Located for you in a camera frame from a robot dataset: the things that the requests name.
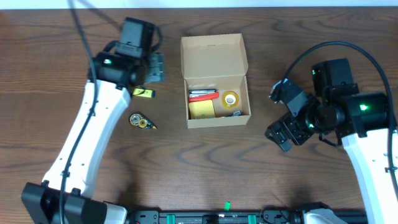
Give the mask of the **yellow highlighter pen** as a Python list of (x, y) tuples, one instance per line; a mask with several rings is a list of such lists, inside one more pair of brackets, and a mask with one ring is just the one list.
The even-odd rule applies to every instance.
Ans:
[(146, 89), (146, 88), (135, 88), (132, 95), (138, 96), (138, 97), (143, 97), (143, 98), (154, 98), (155, 91)]

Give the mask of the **yellow black correction tape dispenser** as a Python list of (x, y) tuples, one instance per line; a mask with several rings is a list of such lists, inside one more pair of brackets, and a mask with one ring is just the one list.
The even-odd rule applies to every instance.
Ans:
[(129, 117), (129, 123), (139, 129), (157, 129), (157, 126), (140, 112), (131, 114)]

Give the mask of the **red stapler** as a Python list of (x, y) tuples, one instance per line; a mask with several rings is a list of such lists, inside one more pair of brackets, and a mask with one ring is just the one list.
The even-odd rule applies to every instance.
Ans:
[(217, 99), (219, 95), (216, 89), (190, 90), (188, 102), (193, 103), (197, 101), (214, 100)]

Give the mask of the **yellow sticky note pad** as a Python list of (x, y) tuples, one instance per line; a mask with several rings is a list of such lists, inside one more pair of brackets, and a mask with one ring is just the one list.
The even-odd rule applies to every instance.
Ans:
[(214, 118), (215, 109), (212, 100), (191, 102), (188, 104), (191, 119)]

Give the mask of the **cardboard box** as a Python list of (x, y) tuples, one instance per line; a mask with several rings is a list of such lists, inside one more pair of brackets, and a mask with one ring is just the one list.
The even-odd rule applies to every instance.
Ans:
[[(203, 35), (181, 38), (181, 69), (184, 81), (187, 128), (210, 128), (245, 125), (251, 117), (246, 73), (248, 60), (242, 34)], [(216, 89), (212, 100), (215, 117), (191, 119), (188, 108), (190, 90)], [(237, 107), (226, 109), (222, 96), (234, 91)], [(241, 116), (226, 117), (237, 110)]]

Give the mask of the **clear tape roll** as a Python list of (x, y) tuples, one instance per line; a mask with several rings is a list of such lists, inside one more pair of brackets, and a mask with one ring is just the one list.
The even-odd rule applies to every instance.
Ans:
[(239, 96), (234, 91), (226, 91), (223, 93), (221, 102), (224, 108), (232, 109), (237, 107), (239, 103)]

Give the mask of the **small blue staples box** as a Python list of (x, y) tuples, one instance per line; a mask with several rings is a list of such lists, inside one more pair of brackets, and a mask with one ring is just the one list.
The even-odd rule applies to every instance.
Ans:
[(241, 116), (242, 112), (240, 110), (237, 110), (229, 115), (226, 115), (226, 117), (233, 117), (233, 116)]

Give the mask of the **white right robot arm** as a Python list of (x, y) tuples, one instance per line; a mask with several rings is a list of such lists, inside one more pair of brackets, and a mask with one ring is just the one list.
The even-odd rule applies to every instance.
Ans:
[(288, 112), (265, 135), (287, 152), (314, 134), (335, 132), (349, 156), (369, 223), (397, 223), (397, 133), (383, 93), (328, 95), (324, 102), (304, 92), (273, 94)]

